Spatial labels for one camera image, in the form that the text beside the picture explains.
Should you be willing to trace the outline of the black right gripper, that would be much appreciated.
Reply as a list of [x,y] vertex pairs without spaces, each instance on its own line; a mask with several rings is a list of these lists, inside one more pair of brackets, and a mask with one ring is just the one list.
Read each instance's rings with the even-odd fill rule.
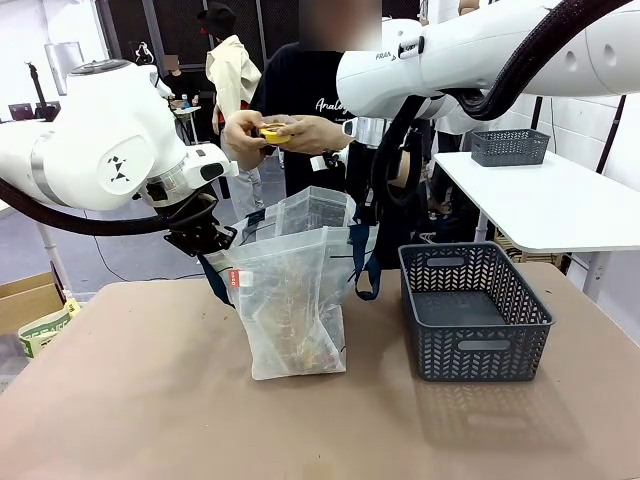
[[357,205],[356,218],[360,223],[379,222],[377,201],[371,187],[375,153],[365,145],[349,146],[345,191]]

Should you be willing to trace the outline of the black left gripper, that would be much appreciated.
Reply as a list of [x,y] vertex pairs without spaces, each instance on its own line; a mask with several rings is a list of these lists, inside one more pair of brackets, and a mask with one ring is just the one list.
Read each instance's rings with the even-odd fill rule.
[[231,247],[236,229],[223,226],[213,215],[216,197],[190,197],[168,217],[164,240],[188,256],[207,255]]

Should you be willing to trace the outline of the person's right hand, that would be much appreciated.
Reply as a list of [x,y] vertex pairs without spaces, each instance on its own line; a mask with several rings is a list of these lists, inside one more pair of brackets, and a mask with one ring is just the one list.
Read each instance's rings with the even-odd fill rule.
[[243,170],[258,167],[266,156],[266,140],[252,135],[255,129],[263,125],[262,115],[254,110],[239,110],[226,120],[223,132],[225,143]]

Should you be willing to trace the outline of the person's left hand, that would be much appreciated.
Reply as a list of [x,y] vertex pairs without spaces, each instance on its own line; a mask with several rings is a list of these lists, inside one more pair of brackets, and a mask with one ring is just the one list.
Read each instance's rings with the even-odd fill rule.
[[281,145],[286,151],[317,156],[325,151],[343,150],[353,141],[340,124],[328,119],[309,115],[298,115],[293,119],[293,123],[277,130],[280,137],[289,137],[289,141]]

